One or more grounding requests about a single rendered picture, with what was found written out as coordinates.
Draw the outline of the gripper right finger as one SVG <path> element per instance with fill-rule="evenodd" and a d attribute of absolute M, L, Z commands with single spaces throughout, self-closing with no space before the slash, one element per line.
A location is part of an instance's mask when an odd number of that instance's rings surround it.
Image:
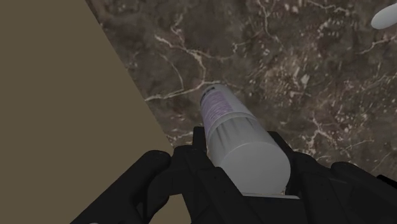
<path fill-rule="evenodd" d="M 309 224 L 397 224 L 397 181 L 349 162 L 325 167 L 269 134 L 291 165 L 285 193 L 303 200 Z"/>

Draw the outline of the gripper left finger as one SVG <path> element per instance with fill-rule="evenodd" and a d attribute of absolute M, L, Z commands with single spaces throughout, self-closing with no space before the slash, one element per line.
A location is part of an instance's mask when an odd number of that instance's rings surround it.
<path fill-rule="evenodd" d="M 171 155 L 146 152 L 70 224 L 150 224 L 172 195 L 183 196 L 191 224 L 241 224 L 244 198 L 206 152 L 203 127 Z"/>

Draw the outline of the white cylindrical bottle with label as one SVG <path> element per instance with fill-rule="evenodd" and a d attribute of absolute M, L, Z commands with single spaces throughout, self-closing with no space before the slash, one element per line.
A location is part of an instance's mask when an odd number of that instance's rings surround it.
<path fill-rule="evenodd" d="M 200 100 L 209 158 L 241 193 L 277 194 L 288 184 L 286 153 L 225 85 L 207 87 Z"/>

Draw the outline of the white rounded object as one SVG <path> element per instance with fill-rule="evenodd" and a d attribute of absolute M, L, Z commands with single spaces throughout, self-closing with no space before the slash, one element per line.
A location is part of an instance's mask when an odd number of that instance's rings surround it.
<path fill-rule="evenodd" d="M 376 13 L 371 21 L 374 29 L 385 29 L 397 24 L 397 3 L 387 6 Z"/>

